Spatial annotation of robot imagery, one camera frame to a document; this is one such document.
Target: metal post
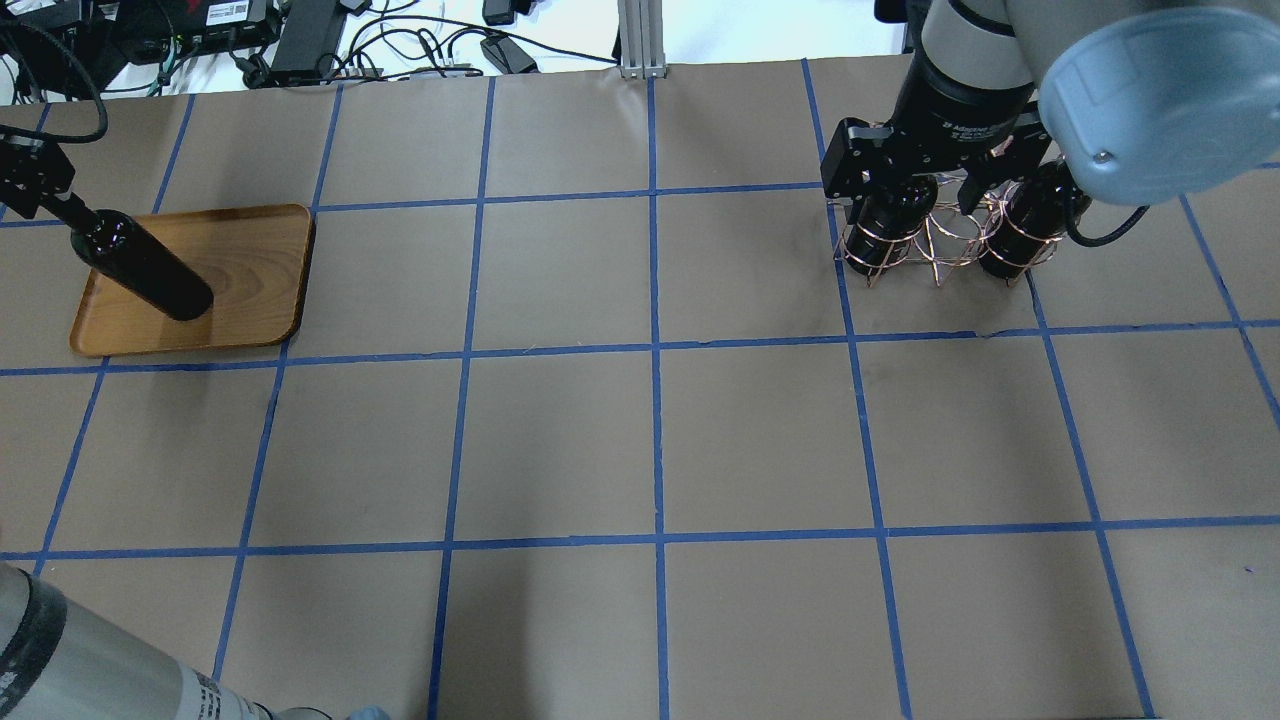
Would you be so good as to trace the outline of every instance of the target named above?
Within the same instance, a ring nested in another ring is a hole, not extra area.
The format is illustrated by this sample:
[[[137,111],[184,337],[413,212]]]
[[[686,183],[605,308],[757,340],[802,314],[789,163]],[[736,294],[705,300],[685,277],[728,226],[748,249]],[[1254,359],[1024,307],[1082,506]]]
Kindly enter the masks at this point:
[[[622,77],[667,77],[662,49],[662,0],[618,0],[618,36],[622,40]]]

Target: sticker label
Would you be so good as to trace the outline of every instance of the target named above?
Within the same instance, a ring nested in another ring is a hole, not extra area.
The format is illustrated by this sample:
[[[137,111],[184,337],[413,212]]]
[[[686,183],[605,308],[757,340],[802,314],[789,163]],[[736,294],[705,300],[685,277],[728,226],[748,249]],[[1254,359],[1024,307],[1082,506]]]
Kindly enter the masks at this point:
[[[244,698],[182,662],[178,670],[182,673],[182,700],[173,720],[256,720]]]
[[[248,0],[236,0],[236,3],[219,3],[209,6],[209,15],[205,18],[207,26],[224,26],[229,23],[242,23],[248,19]]]

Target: brown wooden board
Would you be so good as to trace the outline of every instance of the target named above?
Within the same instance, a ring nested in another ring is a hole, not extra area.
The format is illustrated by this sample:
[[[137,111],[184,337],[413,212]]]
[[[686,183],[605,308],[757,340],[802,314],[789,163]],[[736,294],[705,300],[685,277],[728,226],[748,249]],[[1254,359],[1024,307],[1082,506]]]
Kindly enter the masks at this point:
[[[72,325],[78,355],[256,347],[298,329],[314,225],[302,205],[140,215],[142,227],[214,290],[214,306],[178,322],[91,270]]]

